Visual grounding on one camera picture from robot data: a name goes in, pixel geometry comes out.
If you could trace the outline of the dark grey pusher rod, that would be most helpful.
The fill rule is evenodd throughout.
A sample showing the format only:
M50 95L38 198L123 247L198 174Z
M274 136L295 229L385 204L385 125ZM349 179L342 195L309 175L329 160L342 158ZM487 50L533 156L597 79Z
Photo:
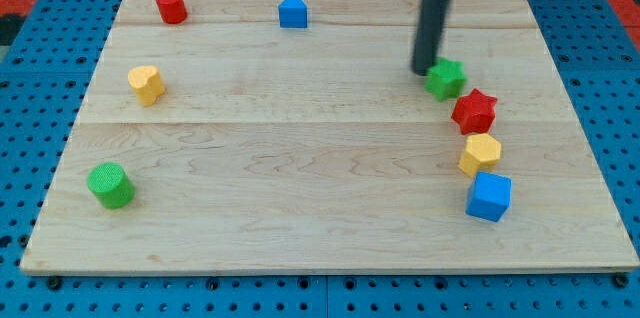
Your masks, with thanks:
M450 0L421 0L416 25L411 69L425 75L436 64Z

